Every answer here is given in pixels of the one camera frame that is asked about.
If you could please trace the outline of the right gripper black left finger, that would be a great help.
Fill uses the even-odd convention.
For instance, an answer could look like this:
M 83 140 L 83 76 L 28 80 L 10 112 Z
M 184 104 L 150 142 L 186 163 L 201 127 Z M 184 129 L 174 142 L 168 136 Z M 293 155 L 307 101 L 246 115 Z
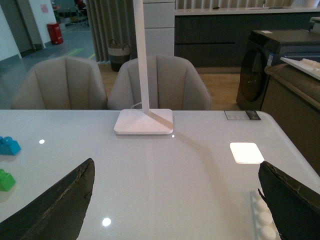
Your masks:
M 93 194 L 95 163 L 88 158 L 0 223 L 2 240 L 75 240 Z

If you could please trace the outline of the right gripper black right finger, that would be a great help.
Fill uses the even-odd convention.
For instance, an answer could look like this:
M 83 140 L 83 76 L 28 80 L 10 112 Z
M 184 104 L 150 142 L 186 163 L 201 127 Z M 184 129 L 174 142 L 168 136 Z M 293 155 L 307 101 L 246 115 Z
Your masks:
M 320 238 L 320 194 L 267 161 L 258 170 L 259 195 L 282 240 Z

